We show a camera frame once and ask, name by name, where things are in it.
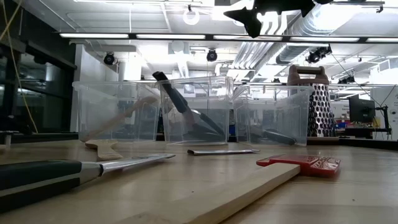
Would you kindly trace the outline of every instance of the yellow cable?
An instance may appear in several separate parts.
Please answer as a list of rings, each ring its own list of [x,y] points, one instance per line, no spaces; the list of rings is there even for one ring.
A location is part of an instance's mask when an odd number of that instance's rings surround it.
[[[19,5],[18,5],[16,11],[14,12],[14,15],[12,15],[13,17],[17,14],[17,11],[19,10],[19,6],[21,5],[21,2],[22,2],[22,0],[19,2]],[[38,130],[37,130],[35,121],[33,120],[32,114],[30,113],[30,109],[29,109],[29,107],[28,107],[28,105],[27,105],[24,91],[22,90],[21,79],[19,78],[19,72],[18,72],[18,68],[17,68],[17,63],[16,63],[16,61],[15,61],[14,51],[13,51],[13,49],[12,49],[11,36],[10,36],[10,32],[8,31],[9,25],[11,24],[13,18],[11,18],[10,23],[8,23],[8,21],[7,21],[7,14],[6,14],[6,5],[5,5],[5,3],[3,3],[3,5],[2,5],[2,9],[3,9],[3,11],[4,11],[4,19],[6,20],[6,24],[7,24],[6,30],[4,30],[4,32],[7,32],[7,35],[8,35],[8,43],[9,43],[10,49],[11,49],[12,62],[14,63],[14,69],[15,69],[15,73],[16,73],[16,75],[17,75],[19,88],[21,88],[22,99],[24,100],[24,104],[25,104],[27,113],[29,114],[29,118],[30,118],[30,120],[31,120],[32,123],[33,123],[33,126],[34,126],[34,128],[35,128],[36,134],[38,134],[39,132],[38,132]]]
[[[6,34],[6,32],[8,32],[8,30],[10,29],[10,25],[11,25],[11,23],[13,22],[13,20],[14,20],[15,16],[17,15],[17,13],[18,13],[18,9],[20,8],[20,6],[21,6],[21,4],[22,4],[22,1],[23,1],[23,0],[20,0],[20,1],[19,1],[19,4],[18,4],[17,8],[15,9],[13,15],[12,15],[11,18],[10,18],[10,23],[7,23],[7,16],[4,14],[4,15],[6,16],[6,17],[5,17],[5,18],[6,18],[6,28],[4,29],[4,31],[3,31],[3,32],[1,33],[1,35],[0,35],[0,41],[2,40],[2,38],[4,37],[4,35]],[[4,11],[5,11],[5,10],[6,10],[6,2],[3,1],[2,5],[3,5]]]

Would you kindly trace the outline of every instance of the table surface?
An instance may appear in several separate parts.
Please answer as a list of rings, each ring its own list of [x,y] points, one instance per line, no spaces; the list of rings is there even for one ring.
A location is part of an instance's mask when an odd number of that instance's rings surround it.
[[[0,215],[0,223],[114,223],[153,205],[243,178],[260,169],[258,159],[278,154],[332,156],[342,160],[334,179],[297,176],[224,223],[397,223],[398,152],[347,146],[252,147],[258,154],[189,156],[187,149],[250,148],[120,143],[123,156],[174,153],[174,158],[114,172],[63,195]],[[38,142],[0,149],[0,164],[42,159],[95,161],[79,141]]]

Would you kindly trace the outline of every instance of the wooden spoon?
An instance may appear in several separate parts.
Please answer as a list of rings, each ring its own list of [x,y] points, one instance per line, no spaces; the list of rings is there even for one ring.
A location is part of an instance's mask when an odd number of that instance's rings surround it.
[[[116,143],[118,143],[117,140],[90,140],[85,144],[90,149],[97,150],[97,160],[111,161],[123,158],[122,155],[112,149],[112,146],[114,146]]]

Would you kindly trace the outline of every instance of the clear plastic bin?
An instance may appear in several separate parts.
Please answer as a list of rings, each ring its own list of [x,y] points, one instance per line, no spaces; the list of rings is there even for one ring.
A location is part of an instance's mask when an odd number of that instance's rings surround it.
[[[157,83],[169,144],[226,144],[231,77],[201,77]]]
[[[236,139],[258,145],[307,145],[311,86],[241,86],[233,96]]]
[[[79,139],[154,141],[160,111],[158,89],[138,82],[74,82]]]

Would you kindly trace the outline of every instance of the computer monitor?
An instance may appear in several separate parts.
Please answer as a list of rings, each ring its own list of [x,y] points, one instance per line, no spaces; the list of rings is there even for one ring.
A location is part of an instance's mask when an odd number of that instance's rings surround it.
[[[349,119],[351,122],[371,123],[376,115],[373,100],[361,100],[352,96],[349,100]]]

